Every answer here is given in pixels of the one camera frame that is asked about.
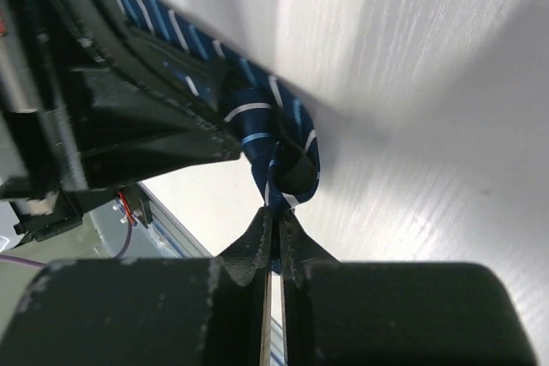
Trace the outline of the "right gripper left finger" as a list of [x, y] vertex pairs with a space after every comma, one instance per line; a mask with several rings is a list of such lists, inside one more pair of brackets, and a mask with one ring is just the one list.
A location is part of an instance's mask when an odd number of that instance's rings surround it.
[[16, 309], [20, 365], [267, 365], [271, 216], [210, 258], [61, 260]]

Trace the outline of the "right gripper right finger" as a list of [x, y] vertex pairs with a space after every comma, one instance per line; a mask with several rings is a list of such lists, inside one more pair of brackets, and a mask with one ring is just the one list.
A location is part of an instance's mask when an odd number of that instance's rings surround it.
[[278, 224], [289, 365], [534, 365], [510, 296], [471, 262], [338, 261]]

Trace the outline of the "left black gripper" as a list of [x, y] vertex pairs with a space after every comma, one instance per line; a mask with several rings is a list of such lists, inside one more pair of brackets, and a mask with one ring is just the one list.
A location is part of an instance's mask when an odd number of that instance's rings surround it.
[[76, 5], [1, 0], [1, 198], [24, 243], [72, 230], [107, 199], [100, 90], [91, 82], [106, 74], [106, 60], [142, 95], [138, 112], [173, 130], [163, 148], [178, 167], [240, 155], [220, 89], [209, 89], [220, 71], [191, 24], [161, 0]]

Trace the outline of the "navy blue striped tie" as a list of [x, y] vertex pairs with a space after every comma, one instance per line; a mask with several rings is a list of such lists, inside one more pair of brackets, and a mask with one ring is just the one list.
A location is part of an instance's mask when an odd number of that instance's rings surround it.
[[201, 31], [161, 0], [115, 0], [139, 57], [189, 88], [239, 141], [274, 217], [317, 191], [317, 133], [303, 103], [276, 75]]

